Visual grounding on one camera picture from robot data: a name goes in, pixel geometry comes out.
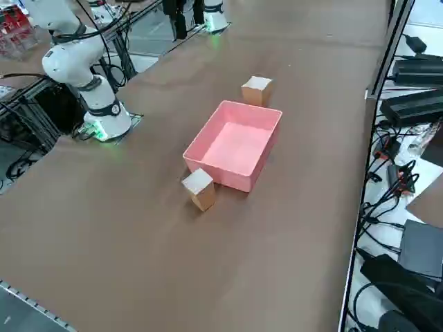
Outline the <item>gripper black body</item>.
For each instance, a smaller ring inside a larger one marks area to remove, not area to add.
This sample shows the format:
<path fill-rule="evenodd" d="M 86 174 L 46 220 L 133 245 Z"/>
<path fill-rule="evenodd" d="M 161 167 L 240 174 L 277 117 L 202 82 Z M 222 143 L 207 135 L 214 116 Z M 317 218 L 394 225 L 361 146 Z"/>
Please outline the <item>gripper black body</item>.
<path fill-rule="evenodd" d="M 177 12 L 183 12 L 185 3 L 185 0 L 162 0 L 163 13 L 170 16 Z M 198 10 L 203 10 L 204 1 L 194 0 L 192 6 Z"/>

